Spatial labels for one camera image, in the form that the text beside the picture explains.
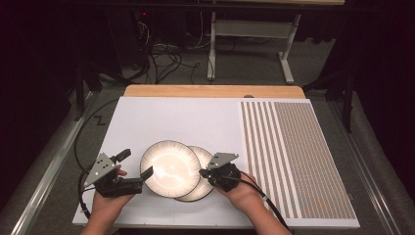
finger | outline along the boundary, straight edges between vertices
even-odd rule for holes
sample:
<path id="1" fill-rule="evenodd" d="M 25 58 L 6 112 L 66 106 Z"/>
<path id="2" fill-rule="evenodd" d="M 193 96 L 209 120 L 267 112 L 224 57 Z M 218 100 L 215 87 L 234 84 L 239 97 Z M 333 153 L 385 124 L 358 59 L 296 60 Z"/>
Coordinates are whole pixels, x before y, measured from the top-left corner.
<path id="1" fill-rule="evenodd" d="M 119 170 L 116 171 L 116 174 L 121 175 L 121 176 L 125 176 L 125 175 L 127 175 L 127 171 L 119 169 Z"/>
<path id="2" fill-rule="evenodd" d="M 255 176 L 253 176 L 253 175 L 251 175 L 251 174 L 249 174 L 249 173 L 246 173 L 246 172 L 243 172 L 243 171 L 241 171 L 241 173 L 242 173 L 242 179 L 245 179 L 245 180 L 248 180 L 248 181 L 250 181 L 250 182 L 252 182 L 252 183 L 256 183 L 256 178 L 255 178 Z"/>

wire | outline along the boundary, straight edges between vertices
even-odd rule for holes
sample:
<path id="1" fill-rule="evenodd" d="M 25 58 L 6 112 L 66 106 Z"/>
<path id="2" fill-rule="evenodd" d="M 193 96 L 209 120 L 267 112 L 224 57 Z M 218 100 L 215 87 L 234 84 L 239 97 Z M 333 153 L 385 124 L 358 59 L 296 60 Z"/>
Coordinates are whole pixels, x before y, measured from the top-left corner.
<path id="1" fill-rule="evenodd" d="M 83 165 L 81 164 L 81 162 L 80 162 L 80 160 L 79 160 L 79 156 L 78 156 L 78 154 L 77 154 L 77 150 L 76 150 L 76 149 L 77 149 L 77 142 L 78 142 L 79 136 L 80 136 L 80 134 L 82 133 L 82 130 L 83 130 L 83 128 L 85 127 L 85 125 L 88 123 L 88 121 L 89 121 L 92 117 L 94 117 L 94 116 L 95 116 L 95 114 L 97 114 L 100 110 L 102 110 L 102 109 L 104 109 L 105 107 L 107 107 L 107 105 L 109 105 L 109 104 L 111 104 L 111 103 L 113 103 L 113 102 L 115 102 L 115 101 L 118 101 L 118 99 L 119 99 L 119 98 L 116 98 L 116 99 L 114 99 L 114 100 L 111 100 L 111 101 L 109 101 L 109 102 L 105 103 L 103 106 L 99 107 L 96 111 L 94 111 L 94 113 L 92 113 L 92 115 L 91 115 L 89 118 L 87 118 L 87 119 L 85 120 L 85 123 L 83 123 L 83 124 L 82 124 L 82 126 L 79 128 L 79 131 L 77 132 L 76 137 L 75 137 L 75 139 L 74 139 L 74 143 L 73 143 L 73 155 L 75 156 L 75 160 L 76 160 L 77 165 L 79 166 L 79 168 L 80 168 L 82 171 L 84 171 L 84 170 L 85 170 L 85 167 L 83 167 Z"/>
<path id="2" fill-rule="evenodd" d="M 79 201 L 79 205 L 80 205 L 80 207 L 82 208 L 83 213 L 85 214 L 85 216 L 86 216 L 88 219 L 89 219 L 89 217 L 91 216 L 91 212 L 90 212 L 90 211 L 89 211 L 89 209 L 86 207 L 86 204 L 83 202 L 82 195 L 83 195 L 83 192 L 85 192 L 86 190 L 82 190 L 82 188 L 83 188 L 82 181 L 83 181 L 83 177 L 84 177 L 86 174 L 89 174 L 89 171 L 91 170 L 92 166 L 93 166 L 93 164 L 92 164 L 92 165 L 90 165 L 89 167 L 87 167 L 86 169 L 84 169 L 84 170 L 82 171 L 82 173 L 79 175 L 79 178 L 78 178 L 78 201 Z"/>

hand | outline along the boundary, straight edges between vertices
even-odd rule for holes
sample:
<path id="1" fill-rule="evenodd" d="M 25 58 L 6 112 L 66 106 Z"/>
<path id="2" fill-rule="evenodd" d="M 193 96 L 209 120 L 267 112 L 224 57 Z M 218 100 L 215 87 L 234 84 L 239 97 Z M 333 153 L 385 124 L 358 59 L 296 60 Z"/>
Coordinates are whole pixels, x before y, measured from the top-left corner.
<path id="1" fill-rule="evenodd" d="M 126 171 L 120 169 L 121 165 L 117 165 L 116 168 L 118 175 L 125 176 L 127 174 Z M 117 198 L 104 198 L 95 191 L 91 216 L 81 234 L 106 234 L 118 218 L 122 208 L 134 196 L 125 195 Z"/>
<path id="2" fill-rule="evenodd" d="M 241 175 L 241 179 L 250 183 L 255 183 L 252 175 Z M 238 186 L 229 192 L 216 188 L 224 195 L 232 205 L 243 212 L 253 224 L 256 234 L 258 235 L 288 235 L 291 234 L 280 221 L 268 211 L 258 192 L 245 183 L 239 183 Z"/>
<path id="3" fill-rule="evenodd" d="M 241 174 L 241 179 L 246 180 L 252 184 L 255 183 L 255 177 L 250 174 Z M 263 201 L 258 192 L 255 191 L 251 186 L 245 183 L 239 183 L 238 186 L 229 192 L 225 192 L 221 189 L 216 190 L 224 195 L 232 205 L 243 213 L 248 213 L 250 209 L 255 207 L 263 207 Z"/>

metal frame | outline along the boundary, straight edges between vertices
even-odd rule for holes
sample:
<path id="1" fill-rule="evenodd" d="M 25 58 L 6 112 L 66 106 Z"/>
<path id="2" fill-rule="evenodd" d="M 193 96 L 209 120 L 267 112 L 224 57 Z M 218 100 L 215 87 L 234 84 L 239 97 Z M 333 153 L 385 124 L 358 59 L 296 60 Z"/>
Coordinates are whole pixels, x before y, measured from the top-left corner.
<path id="1" fill-rule="evenodd" d="M 208 53 L 207 80 L 214 80 L 216 69 L 216 35 L 251 36 L 286 38 L 284 52 L 279 52 L 279 61 L 288 84 L 294 84 L 293 74 L 288 64 L 288 56 L 299 27 L 301 15 L 295 15 L 292 23 L 267 23 L 247 21 L 225 21 L 216 19 L 216 12 L 211 14 L 210 50 Z"/>

floor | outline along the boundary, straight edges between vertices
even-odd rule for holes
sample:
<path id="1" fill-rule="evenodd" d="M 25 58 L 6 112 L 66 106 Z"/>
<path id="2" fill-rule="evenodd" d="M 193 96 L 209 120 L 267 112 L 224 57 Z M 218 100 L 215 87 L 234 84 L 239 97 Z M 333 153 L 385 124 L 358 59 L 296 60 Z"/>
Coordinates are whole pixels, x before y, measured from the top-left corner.
<path id="1" fill-rule="evenodd" d="M 312 40 L 295 42 L 289 57 L 295 85 L 306 85 L 317 79 L 333 43 L 315 45 Z M 207 80 L 207 48 L 183 50 L 168 47 L 180 57 L 172 59 L 170 54 L 156 56 L 158 69 L 151 66 L 148 75 L 134 81 L 154 83 L 159 79 L 161 84 L 286 85 L 277 63 L 276 48 L 279 46 L 281 41 L 263 43 L 251 38 L 244 38 L 243 41 L 229 38 L 219 40 L 214 81 Z M 154 50 L 165 52 L 165 47 L 161 45 Z M 168 73 L 175 68 L 170 67 L 170 64 L 178 65 L 177 70 Z M 124 68 L 123 72 L 129 76 L 134 70 Z M 104 87 L 100 93 L 85 93 L 87 110 L 82 118 L 74 121 L 77 110 L 73 106 L 25 176 L 8 207 L 1 212 L 0 234 L 75 234 L 82 230 L 81 226 L 71 224 L 76 212 L 76 184 L 80 174 L 74 160 L 74 150 L 83 164 L 93 161 L 111 122 L 116 105 L 114 100 L 125 89 L 105 75 L 102 78 Z M 359 106 L 358 97 L 355 95 L 353 98 L 353 133 L 348 134 L 340 122 L 341 103 L 326 102 L 324 90 L 311 91 L 306 95 L 313 104 L 361 228 L 335 231 L 299 229 L 296 234 L 415 233 L 414 225 L 408 222 L 414 218 L 413 202 L 405 196 L 402 185 L 383 155 L 370 123 Z M 142 229 L 129 232 L 121 231 L 124 234 L 184 234 L 177 230 Z"/>

